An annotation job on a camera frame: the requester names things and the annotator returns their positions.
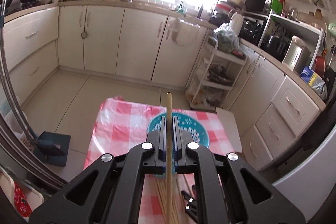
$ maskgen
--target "black tool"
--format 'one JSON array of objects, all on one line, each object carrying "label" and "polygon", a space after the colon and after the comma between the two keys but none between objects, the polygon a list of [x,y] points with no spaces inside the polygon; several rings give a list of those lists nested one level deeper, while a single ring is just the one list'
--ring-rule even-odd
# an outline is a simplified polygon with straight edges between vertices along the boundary
[{"label": "black tool", "polygon": [[[165,171],[164,117],[161,125],[127,154],[102,155],[34,210],[29,224],[137,223],[145,174]],[[177,117],[172,132],[175,171],[194,174],[197,209],[189,208],[198,223],[305,223],[303,214],[237,154],[214,154],[194,142]]]}]

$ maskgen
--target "white bottle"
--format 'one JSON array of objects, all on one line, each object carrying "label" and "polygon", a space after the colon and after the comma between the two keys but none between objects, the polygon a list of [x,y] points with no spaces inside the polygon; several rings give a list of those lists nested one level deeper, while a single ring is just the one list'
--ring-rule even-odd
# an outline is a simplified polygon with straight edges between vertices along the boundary
[{"label": "white bottle", "polygon": [[229,22],[229,28],[231,28],[236,35],[239,35],[243,23],[244,23],[243,16],[238,13],[234,13]]}]

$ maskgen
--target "red bag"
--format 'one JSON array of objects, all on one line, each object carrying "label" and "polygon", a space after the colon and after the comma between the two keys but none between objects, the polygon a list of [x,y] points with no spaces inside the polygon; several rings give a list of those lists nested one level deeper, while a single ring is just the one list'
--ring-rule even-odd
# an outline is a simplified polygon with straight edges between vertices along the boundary
[{"label": "red bag", "polygon": [[23,217],[30,217],[32,210],[27,202],[26,195],[25,193],[23,193],[23,191],[16,182],[14,182],[14,184],[15,184],[15,194],[14,194],[15,208]]}]

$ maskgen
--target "tiled floor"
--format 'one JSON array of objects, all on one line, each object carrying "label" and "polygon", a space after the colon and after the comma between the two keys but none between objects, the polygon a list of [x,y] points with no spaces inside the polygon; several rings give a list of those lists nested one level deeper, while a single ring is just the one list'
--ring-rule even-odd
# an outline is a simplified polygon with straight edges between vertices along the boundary
[{"label": "tiled floor", "polygon": [[189,109],[182,91],[60,70],[35,94],[24,112],[38,135],[43,131],[71,135],[67,166],[49,166],[69,181],[83,169],[92,126],[106,98],[122,96],[126,101],[166,106],[167,92],[172,93],[173,108]]}]

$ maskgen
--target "drawer handle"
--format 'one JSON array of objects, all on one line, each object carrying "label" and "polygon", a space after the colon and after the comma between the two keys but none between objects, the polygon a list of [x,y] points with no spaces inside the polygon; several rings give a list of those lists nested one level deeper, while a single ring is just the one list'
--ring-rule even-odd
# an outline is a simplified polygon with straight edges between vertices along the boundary
[{"label": "drawer handle", "polygon": [[279,140],[279,136],[278,136],[278,135],[275,133],[275,131],[273,130],[273,128],[272,128],[272,124],[269,123],[268,126],[269,126],[269,128],[271,129],[273,135],[277,138],[277,140]]},{"label": "drawer handle", "polygon": [[294,107],[294,105],[293,105],[293,103],[289,100],[289,98],[288,97],[286,97],[286,101],[287,101],[287,103],[297,112],[297,114],[299,114],[300,115],[300,111],[299,110],[297,110],[295,107]]},{"label": "drawer handle", "polygon": [[32,76],[34,73],[36,73],[39,70],[40,67],[37,67],[36,70],[34,70],[32,73],[29,74],[29,76]]},{"label": "drawer handle", "polygon": [[256,154],[254,153],[254,151],[253,151],[253,149],[252,149],[252,144],[251,144],[251,142],[250,142],[250,149],[251,149],[251,152],[252,152],[253,156],[255,156],[255,158],[257,158]]},{"label": "drawer handle", "polygon": [[160,37],[160,33],[161,33],[161,30],[162,30],[162,24],[163,24],[163,22],[161,21],[159,31],[157,32],[157,37]]},{"label": "drawer handle", "polygon": [[33,37],[33,36],[36,35],[37,33],[38,33],[38,31],[33,32],[32,34],[28,35],[28,36],[26,37],[26,39]]}]

